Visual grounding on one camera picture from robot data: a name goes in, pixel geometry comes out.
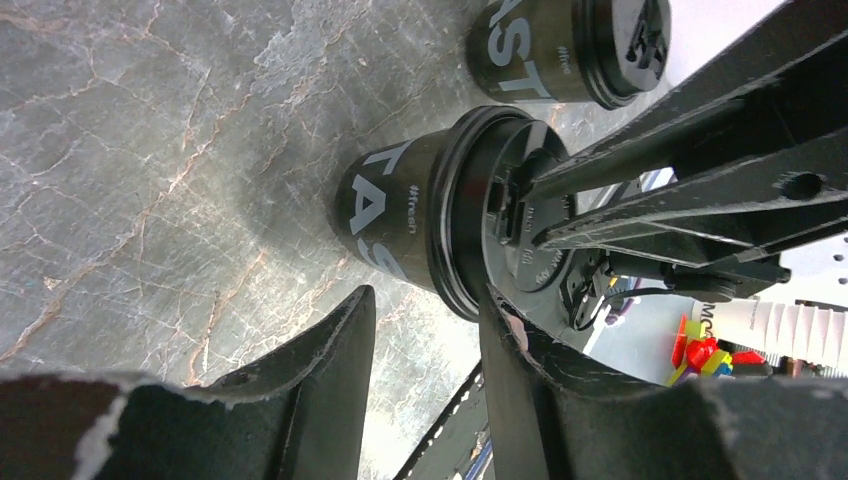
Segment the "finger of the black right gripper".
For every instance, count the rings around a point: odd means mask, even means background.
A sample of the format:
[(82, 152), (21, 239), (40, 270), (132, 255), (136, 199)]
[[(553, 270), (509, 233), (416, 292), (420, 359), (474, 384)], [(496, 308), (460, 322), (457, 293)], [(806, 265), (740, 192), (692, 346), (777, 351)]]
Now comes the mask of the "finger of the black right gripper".
[(702, 268), (760, 259), (846, 228), (847, 131), (839, 129), (580, 215), (533, 243)]
[(591, 190), (662, 168), (677, 149), (797, 92), (795, 78), (811, 74), (806, 87), (824, 86), (826, 56), (843, 58), (846, 43), (846, 2), (787, 1), (633, 121), (537, 175), (523, 197)]

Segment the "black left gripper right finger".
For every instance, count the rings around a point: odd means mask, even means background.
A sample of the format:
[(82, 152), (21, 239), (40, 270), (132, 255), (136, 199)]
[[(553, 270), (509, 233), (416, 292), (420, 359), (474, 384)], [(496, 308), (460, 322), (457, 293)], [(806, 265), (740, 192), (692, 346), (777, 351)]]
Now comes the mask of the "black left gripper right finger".
[(843, 379), (661, 387), (558, 341), (495, 288), (479, 333), (499, 479), (843, 479)]

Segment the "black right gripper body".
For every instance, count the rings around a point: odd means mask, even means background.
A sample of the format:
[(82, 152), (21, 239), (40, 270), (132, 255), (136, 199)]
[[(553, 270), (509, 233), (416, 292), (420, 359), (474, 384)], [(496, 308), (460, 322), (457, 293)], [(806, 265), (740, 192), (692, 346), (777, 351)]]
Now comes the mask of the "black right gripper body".
[(780, 255), (792, 247), (790, 237), (767, 235), (745, 238), (698, 231), (590, 231), (561, 233), (559, 247), (566, 250), (600, 251), (600, 265), (590, 269), (597, 276), (630, 276), (660, 280), (664, 288), (645, 288), (610, 294), (604, 286), (588, 288), (602, 297), (597, 308), (642, 295), (691, 297), (701, 301), (727, 302), (759, 293), (791, 278), (780, 264)]

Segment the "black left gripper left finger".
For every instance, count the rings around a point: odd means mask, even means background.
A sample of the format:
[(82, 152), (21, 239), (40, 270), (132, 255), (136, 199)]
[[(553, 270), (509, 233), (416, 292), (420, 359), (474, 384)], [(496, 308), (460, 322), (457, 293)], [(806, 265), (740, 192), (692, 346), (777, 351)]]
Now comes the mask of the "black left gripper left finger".
[(1, 376), (5, 479), (353, 479), (375, 292), (206, 387), (143, 372)]

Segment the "black coffee lid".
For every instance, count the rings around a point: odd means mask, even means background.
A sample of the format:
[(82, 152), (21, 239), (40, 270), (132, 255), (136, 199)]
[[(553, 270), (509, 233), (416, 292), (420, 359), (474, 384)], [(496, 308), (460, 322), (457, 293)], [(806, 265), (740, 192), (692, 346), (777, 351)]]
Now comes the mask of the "black coffee lid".
[(474, 322), (489, 286), (525, 315), (559, 296), (572, 255), (544, 250), (536, 235), (577, 213), (574, 194), (525, 200), (533, 176), (566, 154), (557, 132), (513, 106), (484, 105), (444, 130), (431, 175), (428, 212), (435, 288), (460, 318)]
[(586, 90), (616, 110), (653, 91), (671, 44), (667, 0), (584, 0), (571, 8), (573, 39)]

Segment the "black coffee cup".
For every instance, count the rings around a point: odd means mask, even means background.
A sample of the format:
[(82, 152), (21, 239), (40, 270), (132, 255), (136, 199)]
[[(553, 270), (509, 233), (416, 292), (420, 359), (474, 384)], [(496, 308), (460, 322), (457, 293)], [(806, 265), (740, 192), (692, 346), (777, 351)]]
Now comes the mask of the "black coffee cup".
[(491, 99), (508, 104), (582, 103), (578, 34), (584, 1), (494, 1), (474, 20), (465, 61)]
[(356, 258), (430, 292), (428, 195), (446, 135), (443, 129), (361, 155), (344, 171), (330, 214), (337, 239)]

